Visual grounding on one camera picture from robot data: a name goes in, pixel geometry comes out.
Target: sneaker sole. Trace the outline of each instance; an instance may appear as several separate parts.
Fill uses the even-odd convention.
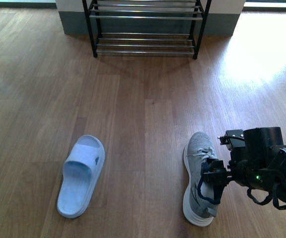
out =
[[[183,199],[183,213],[186,217],[186,219],[199,227],[206,227],[208,226],[212,221],[213,221],[213,217],[209,217],[209,218],[202,218],[200,216],[198,216],[197,214],[195,214],[190,206],[189,203],[189,198],[190,198],[190,190],[191,190],[191,173],[189,170],[189,164],[188,164],[188,159],[187,159],[187,146],[184,149],[184,164],[185,167],[187,169],[188,172],[188,176],[189,176],[189,184],[186,188],[186,191],[184,193],[184,199]]]

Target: slide sandal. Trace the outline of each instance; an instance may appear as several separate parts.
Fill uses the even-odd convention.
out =
[[[73,146],[63,166],[63,184],[57,201],[58,212],[67,218],[80,216],[90,202],[105,159],[102,143],[83,135]]]

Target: robotic arm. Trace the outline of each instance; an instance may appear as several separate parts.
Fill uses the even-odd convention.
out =
[[[247,195],[255,203],[266,205],[272,200],[277,209],[286,210],[286,205],[279,206],[278,201],[286,203],[286,145],[280,127],[227,130],[218,139],[230,151],[229,171],[222,160],[213,161],[204,180],[221,190],[235,181],[248,187]],[[251,194],[253,189],[267,191],[269,195],[259,202]]]

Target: gray sneaker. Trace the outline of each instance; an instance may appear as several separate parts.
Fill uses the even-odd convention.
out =
[[[210,138],[204,132],[196,132],[184,149],[189,184],[184,194],[183,212],[189,222],[200,227],[213,221],[222,194],[215,191],[212,182],[203,181],[202,174],[208,171],[213,160],[217,160],[217,156]]]

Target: shoe rack shelf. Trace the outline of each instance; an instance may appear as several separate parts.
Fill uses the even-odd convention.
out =
[[[200,0],[82,0],[93,56],[99,54],[186,55],[197,59],[212,0],[203,8]],[[131,25],[153,20],[162,28],[166,21],[187,21],[183,34],[162,32],[132,32],[118,25],[121,32],[103,32],[101,21],[114,23],[120,19]],[[201,22],[197,40],[196,21]]]

